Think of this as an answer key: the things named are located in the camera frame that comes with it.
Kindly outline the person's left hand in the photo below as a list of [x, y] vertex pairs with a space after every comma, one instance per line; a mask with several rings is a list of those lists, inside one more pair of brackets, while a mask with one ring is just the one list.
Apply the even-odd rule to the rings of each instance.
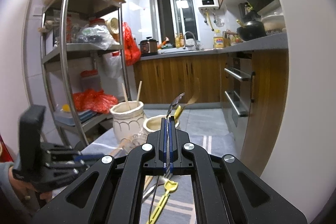
[[52, 192], [38, 192], [31, 183], [17, 180], [13, 176], [12, 166], [9, 168], [8, 177], [11, 187], [20, 201], [29, 202], [35, 199], [48, 203], [52, 200]]

